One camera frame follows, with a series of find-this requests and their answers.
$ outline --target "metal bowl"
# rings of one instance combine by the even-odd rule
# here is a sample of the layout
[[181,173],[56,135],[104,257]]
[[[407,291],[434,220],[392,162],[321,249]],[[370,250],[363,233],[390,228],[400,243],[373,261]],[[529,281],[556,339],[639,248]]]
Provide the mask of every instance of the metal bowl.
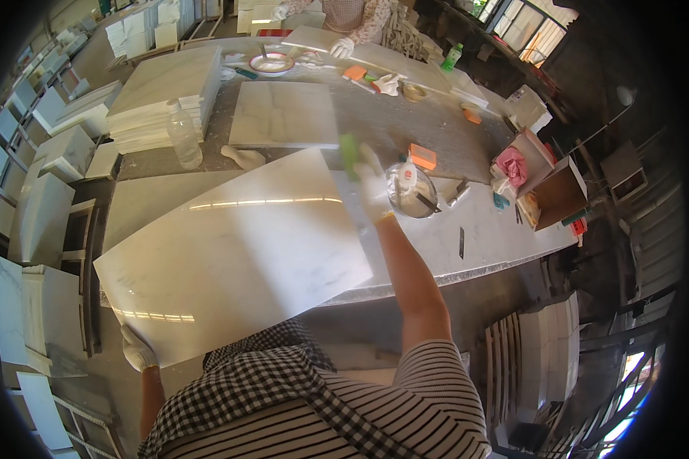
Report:
[[251,59],[248,62],[248,65],[250,66],[251,69],[258,75],[261,75],[263,77],[280,77],[281,75],[285,75],[286,72],[294,68],[294,65],[296,65],[296,61],[292,57],[288,57],[283,53],[267,53],[268,54],[268,59],[280,59],[283,61],[287,62],[286,67],[280,70],[275,70],[275,71],[270,71],[270,70],[261,70],[258,68],[258,66],[265,60],[265,57],[263,57],[262,54],[259,54],[258,56],[255,56],[253,59]]
[[[398,178],[398,170],[402,165],[403,162],[397,162],[390,168],[386,169],[388,199],[390,199],[393,209],[395,212],[411,218],[428,218],[432,216],[434,211],[427,207],[426,204],[423,204],[421,201],[417,201],[415,203],[410,203],[410,205],[406,205],[403,202],[403,197],[399,196],[396,192],[399,191],[399,188],[396,187],[396,179]],[[424,188],[425,192],[422,193],[423,196],[429,199],[432,203],[439,204],[439,195],[436,193],[434,183],[431,181],[431,179],[429,179],[424,171],[421,170],[421,168],[416,166],[416,186],[418,187],[419,185]]]

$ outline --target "white work glove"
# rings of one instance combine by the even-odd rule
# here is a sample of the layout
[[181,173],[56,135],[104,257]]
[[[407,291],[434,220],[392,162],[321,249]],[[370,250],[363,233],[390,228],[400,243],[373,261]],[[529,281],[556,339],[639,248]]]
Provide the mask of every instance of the white work glove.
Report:
[[393,207],[388,199],[386,174],[380,166],[376,152],[367,144],[360,145],[360,159],[353,170],[360,178],[360,203],[373,225],[383,218],[393,215]]
[[271,21],[283,21],[289,17],[289,5],[278,5],[270,10]]
[[349,57],[352,56],[352,51],[354,50],[355,42],[352,41],[352,38],[344,37],[332,43],[329,53],[334,57],[338,57],[339,59],[349,59]]
[[129,364],[139,372],[158,366],[156,354],[136,335],[129,326],[119,328],[122,333],[122,351]]

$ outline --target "pink cloth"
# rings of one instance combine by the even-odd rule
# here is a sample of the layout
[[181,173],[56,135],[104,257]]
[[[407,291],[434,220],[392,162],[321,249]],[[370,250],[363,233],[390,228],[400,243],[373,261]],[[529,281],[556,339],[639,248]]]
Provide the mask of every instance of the pink cloth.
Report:
[[495,160],[497,167],[508,176],[508,182],[515,188],[520,187],[528,179],[526,160],[515,147],[507,147]]

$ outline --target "plastic water bottle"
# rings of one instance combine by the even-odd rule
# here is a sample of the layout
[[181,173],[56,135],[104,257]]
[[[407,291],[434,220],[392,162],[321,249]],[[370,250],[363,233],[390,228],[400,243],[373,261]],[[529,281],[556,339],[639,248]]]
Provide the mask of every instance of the plastic water bottle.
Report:
[[171,137],[178,163],[186,170],[198,168],[202,163],[202,149],[199,148],[192,117],[181,109],[178,99],[168,101],[166,108],[169,113],[166,131]]
[[451,72],[460,57],[462,57],[462,43],[457,43],[449,50],[447,59],[441,63],[441,69],[445,72]]

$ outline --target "window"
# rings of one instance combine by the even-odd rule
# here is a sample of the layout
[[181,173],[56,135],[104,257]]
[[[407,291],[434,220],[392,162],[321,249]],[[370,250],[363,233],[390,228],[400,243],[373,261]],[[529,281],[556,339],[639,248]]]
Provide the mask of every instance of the window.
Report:
[[475,15],[521,60],[540,67],[579,14],[552,0],[487,0]]

